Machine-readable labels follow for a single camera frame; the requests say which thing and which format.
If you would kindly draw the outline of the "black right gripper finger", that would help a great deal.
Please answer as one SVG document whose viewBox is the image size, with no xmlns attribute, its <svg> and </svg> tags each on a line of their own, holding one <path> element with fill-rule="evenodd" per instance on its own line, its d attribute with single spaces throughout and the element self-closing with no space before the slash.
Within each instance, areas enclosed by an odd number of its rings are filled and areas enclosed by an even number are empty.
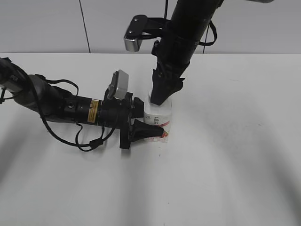
<svg viewBox="0 0 301 226">
<path fill-rule="evenodd" d="M 150 102 L 156 105 L 162 105 L 168 97 L 169 90 L 167 79 L 161 74 L 159 69 L 153 70 Z"/>
<path fill-rule="evenodd" d="M 182 77 L 164 77 L 163 98 L 166 101 L 171 95 L 183 88 L 185 78 Z"/>
</svg>

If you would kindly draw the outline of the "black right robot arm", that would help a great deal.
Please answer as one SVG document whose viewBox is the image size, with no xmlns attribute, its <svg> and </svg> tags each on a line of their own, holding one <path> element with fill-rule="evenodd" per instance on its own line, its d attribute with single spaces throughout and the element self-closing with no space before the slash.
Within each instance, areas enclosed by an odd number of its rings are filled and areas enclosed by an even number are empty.
<svg viewBox="0 0 301 226">
<path fill-rule="evenodd" d="M 222 4 L 221 0 L 177 1 L 170 20 L 163 26 L 161 39 L 152 48 L 157 66 L 152 74 L 151 103 L 162 105 L 183 88 L 182 75 Z"/>
</svg>

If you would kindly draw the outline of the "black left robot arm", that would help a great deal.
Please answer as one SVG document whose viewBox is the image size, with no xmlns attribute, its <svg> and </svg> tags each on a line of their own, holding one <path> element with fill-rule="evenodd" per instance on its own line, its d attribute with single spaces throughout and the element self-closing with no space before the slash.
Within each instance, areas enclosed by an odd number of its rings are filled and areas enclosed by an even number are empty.
<svg viewBox="0 0 301 226">
<path fill-rule="evenodd" d="M 89 152 L 98 148 L 116 129 L 120 131 L 120 148 L 129 149 L 132 142 L 161 137 L 165 131 L 160 126 L 139 120 L 144 114 L 144 102 L 128 92 L 128 79 L 127 73 L 118 70 L 113 74 L 103 100 L 81 97 L 57 86 L 65 82 L 76 87 L 74 82 L 66 79 L 48 80 L 40 74 L 27 74 L 6 57 L 0 60 L 0 101 L 3 103 L 6 100 L 5 92 L 10 92 L 11 99 L 17 104 L 40 115 L 44 126 L 55 139 L 81 151 Z M 110 132 L 87 144 L 80 144 L 76 136 L 72 143 L 55 134 L 48 122 L 74 123 L 80 127 L 88 124 L 100 126 L 102 130 L 110 128 Z"/>
</svg>

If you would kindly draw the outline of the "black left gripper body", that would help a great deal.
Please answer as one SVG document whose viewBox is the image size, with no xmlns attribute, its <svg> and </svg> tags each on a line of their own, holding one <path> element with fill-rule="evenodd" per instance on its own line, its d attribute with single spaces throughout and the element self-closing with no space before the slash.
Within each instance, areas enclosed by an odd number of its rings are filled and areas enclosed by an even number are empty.
<svg viewBox="0 0 301 226">
<path fill-rule="evenodd" d="M 132 111 L 134 108 L 133 94 L 127 92 L 124 99 L 108 99 L 109 93 L 105 92 L 104 100 L 98 114 L 98 126 L 119 130 L 119 147 L 129 149 L 131 144 L 130 130 Z"/>
</svg>

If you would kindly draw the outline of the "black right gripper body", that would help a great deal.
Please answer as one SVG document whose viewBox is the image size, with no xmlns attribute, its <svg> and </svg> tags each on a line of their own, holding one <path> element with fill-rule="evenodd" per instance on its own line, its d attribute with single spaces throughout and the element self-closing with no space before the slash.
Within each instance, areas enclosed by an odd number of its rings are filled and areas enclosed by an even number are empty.
<svg viewBox="0 0 301 226">
<path fill-rule="evenodd" d="M 158 36 L 151 51 L 157 57 L 157 65 L 153 69 L 152 79 L 181 79 L 199 41 L 200 39 L 195 37 Z"/>
</svg>

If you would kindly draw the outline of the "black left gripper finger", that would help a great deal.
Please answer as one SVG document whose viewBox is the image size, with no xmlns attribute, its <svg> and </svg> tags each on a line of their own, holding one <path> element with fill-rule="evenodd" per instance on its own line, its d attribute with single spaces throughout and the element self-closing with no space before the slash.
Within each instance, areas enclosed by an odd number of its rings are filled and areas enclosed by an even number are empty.
<svg viewBox="0 0 301 226">
<path fill-rule="evenodd" d="M 144 102 L 138 97 L 134 98 L 133 117 L 134 118 L 144 117 Z"/>
<path fill-rule="evenodd" d="M 161 137 L 163 133 L 164 129 L 162 127 L 149 125 L 135 119 L 132 125 L 131 141 L 135 142 L 150 137 Z"/>
</svg>

